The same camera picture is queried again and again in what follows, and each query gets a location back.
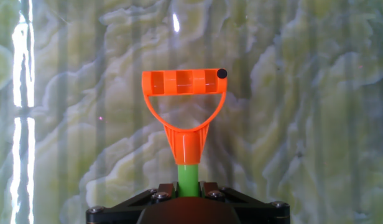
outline metal screw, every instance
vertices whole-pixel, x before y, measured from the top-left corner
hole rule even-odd
[[[157,189],[149,189],[149,192],[152,194],[155,194],[155,193],[157,193]]]
[[[91,208],[89,209],[89,212],[90,212],[90,213],[98,213],[98,212],[101,212],[101,211],[103,211],[103,210],[104,210],[104,207],[98,205],[98,206],[91,207]]]
[[[153,198],[154,199],[165,199],[165,198],[167,198],[169,196],[169,194],[167,193],[167,192],[158,192],[158,193],[156,193],[156,194],[153,194]]]
[[[275,202],[272,202],[271,203],[274,207],[276,208],[282,208],[282,207],[288,207],[290,206],[289,204],[285,203],[285,202],[281,202],[281,201],[275,201]]]
[[[220,197],[223,197],[224,195],[219,190],[212,190],[212,191],[208,192],[208,196],[210,198],[220,198]]]

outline orange plastic handle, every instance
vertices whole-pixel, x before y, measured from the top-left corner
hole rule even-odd
[[[164,125],[175,162],[178,165],[199,164],[210,122],[221,110],[228,85],[225,69],[164,70],[142,74],[142,90],[147,107]],[[164,121],[153,109],[149,96],[222,94],[215,112],[201,125],[180,129]]]

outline green shaft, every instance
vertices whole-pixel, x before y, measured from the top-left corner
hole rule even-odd
[[[179,197],[198,197],[198,164],[178,165]]]

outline black mount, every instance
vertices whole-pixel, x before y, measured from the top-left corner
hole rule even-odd
[[[87,224],[290,224],[290,206],[264,203],[217,183],[198,183],[200,197],[178,197],[179,185],[160,184],[112,208],[86,211]]]

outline black dot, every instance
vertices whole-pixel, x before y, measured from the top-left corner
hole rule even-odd
[[[228,76],[228,72],[223,68],[219,69],[216,74],[218,78],[226,78]]]

